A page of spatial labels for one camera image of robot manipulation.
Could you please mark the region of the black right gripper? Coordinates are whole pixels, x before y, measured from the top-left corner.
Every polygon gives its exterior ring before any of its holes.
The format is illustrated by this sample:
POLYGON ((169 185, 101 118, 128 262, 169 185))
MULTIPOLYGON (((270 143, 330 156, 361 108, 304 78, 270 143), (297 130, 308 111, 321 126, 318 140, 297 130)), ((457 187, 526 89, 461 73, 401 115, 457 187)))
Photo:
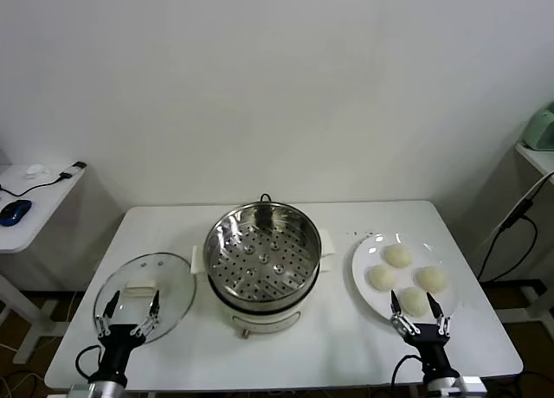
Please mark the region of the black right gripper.
POLYGON ((405 342, 415 347, 422 360, 424 381, 453 377, 459 372, 450 364, 445 345, 450 336, 450 316, 446 316, 430 292, 427 293, 430 310, 435 324, 413 324, 402 312, 399 299, 393 290, 390 291, 390 323, 400 336, 405 336, 405 342))

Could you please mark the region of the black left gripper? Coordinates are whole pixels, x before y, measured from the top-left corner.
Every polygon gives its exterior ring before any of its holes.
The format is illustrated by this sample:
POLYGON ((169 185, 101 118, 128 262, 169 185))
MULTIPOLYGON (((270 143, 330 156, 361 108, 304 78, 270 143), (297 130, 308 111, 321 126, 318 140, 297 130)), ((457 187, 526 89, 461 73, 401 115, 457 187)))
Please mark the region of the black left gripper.
POLYGON ((143 345, 159 324, 159 291, 156 291, 147 317, 138 325, 111 324, 119 302, 120 291, 116 291, 106 303, 101 315, 95 316, 95 328, 104 351, 98 369, 89 380, 126 380, 126 366, 132 351, 143 345))

